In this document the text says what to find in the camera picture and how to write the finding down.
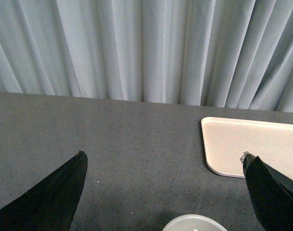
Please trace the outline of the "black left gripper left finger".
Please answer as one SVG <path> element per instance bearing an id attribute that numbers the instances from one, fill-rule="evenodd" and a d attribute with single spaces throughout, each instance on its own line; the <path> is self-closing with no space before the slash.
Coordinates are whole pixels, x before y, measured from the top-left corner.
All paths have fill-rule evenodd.
<path id="1" fill-rule="evenodd" d="M 0 209 L 0 231 L 68 231 L 88 169 L 85 152 Z"/>

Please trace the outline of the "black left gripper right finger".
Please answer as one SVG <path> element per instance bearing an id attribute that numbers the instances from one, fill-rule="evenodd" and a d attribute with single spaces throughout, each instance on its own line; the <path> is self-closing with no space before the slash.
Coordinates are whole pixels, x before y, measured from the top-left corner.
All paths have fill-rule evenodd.
<path id="1" fill-rule="evenodd" d="M 249 152 L 240 161 L 259 223 L 266 231 L 293 231 L 293 180 Z"/>

